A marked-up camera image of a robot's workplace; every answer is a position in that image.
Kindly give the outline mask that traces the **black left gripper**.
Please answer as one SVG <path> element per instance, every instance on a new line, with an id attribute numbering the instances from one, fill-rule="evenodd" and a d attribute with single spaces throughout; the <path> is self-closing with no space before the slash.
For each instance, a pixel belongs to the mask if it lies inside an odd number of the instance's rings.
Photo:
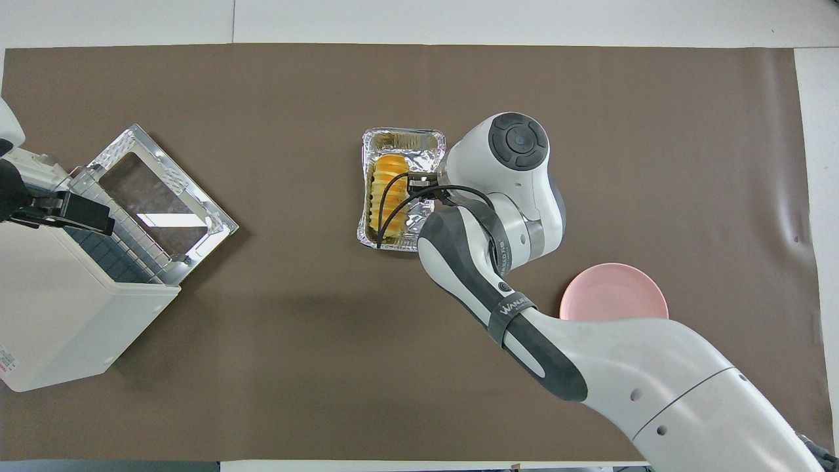
<path id="1" fill-rule="evenodd" d="M 17 167 L 0 159 L 0 223 L 39 228 L 77 228 L 110 236 L 116 224 L 108 206 L 71 191 L 31 196 Z"/>

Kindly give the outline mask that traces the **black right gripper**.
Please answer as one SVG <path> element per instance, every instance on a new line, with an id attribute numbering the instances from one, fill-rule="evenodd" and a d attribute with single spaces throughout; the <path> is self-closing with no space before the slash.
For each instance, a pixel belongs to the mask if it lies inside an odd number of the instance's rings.
<path id="1" fill-rule="evenodd" d="M 434 172 L 410 172 L 407 176 L 407 195 L 414 196 L 418 192 L 429 189 L 421 197 L 438 197 L 438 174 Z"/>

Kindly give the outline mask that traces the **silver foil baking tray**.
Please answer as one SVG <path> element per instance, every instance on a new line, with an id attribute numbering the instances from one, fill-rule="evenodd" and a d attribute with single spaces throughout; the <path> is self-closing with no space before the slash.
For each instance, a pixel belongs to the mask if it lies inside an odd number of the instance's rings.
<path id="1" fill-rule="evenodd" d="M 357 228 L 357 239 L 362 245 L 375 248 L 377 234 L 368 226 L 370 210 L 370 180 L 374 163 L 386 153 L 402 155 L 410 172 L 434 172 L 446 153 L 446 138 L 437 130 L 414 128 L 370 128 L 362 135 L 361 174 L 363 184 L 362 215 Z M 390 223 L 381 242 L 382 250 L 416 253 L 420 230 L 435 209 L 430 199 L 412 201 L 402 209 L 406 215 L 401 233 L 394 234 L 392 227 L 398 218 Z"/>

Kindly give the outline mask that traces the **yellow ridged bread loaf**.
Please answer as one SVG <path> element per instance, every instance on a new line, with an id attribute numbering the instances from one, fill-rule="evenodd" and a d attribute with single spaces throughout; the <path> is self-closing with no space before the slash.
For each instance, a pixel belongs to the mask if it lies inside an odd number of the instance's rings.
<path id="1" fill-rule="evenodd" d="M 370 210 L 368 226 L 375 234 L 386 223 L 393 210 L 408 198 L 410 170 L 404 156 L 386 153 L 375 163 L 370 180 Z"/>

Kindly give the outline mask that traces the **glass oven door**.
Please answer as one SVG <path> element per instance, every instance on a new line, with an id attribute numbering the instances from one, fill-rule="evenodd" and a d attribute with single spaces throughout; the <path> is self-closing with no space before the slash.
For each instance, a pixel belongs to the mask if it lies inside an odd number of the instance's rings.
<path id="1" fill-rule="evenodd" d="M 139 125 L 129 126 L 88 165 L 100 165 L 99 182 L 115 191 L 118 203 L 164 252 L 165 286 L 179 286 L 239 230 Z"/>

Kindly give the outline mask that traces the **cream toaster oven body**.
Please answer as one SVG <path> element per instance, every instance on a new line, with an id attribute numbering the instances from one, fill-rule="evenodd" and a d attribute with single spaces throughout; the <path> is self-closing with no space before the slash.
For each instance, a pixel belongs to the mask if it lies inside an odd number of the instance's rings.
<path id="1" fill-rule="evenodd" d="M 0 223 L 0 380 L 13 391 L 105 372 L 180 292 L 111 280 L 66 228 Z"/>

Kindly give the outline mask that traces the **pink round plate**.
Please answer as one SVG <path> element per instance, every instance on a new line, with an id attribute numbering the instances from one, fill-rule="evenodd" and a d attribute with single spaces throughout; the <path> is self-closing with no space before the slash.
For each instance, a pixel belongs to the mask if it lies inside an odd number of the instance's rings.
<path id="1" fill-rule="evenodd" d="M 659 285 L 641 269 L 610 262 L 591 266 L 568 284 L 558 305 L 566 321 L 668 319 Z"/>

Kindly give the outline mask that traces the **brown table mat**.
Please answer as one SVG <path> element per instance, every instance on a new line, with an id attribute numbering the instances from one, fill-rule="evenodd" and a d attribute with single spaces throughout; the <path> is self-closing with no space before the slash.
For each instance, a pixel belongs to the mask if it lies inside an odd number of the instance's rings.
<path id="1" fill-rule="evenodd" d="M 24 147 L 137 123 L 240 226 L 99 376 L 0 383 L 4 460 L 633 461 L 423 271 L 357 242 L 361 140 L 545 127 L 563 242 L 507 280 L 555 315 L 617 261 L 794 430 L 834 442 L 793 50 L 239 44 L 8 50 Z"/>

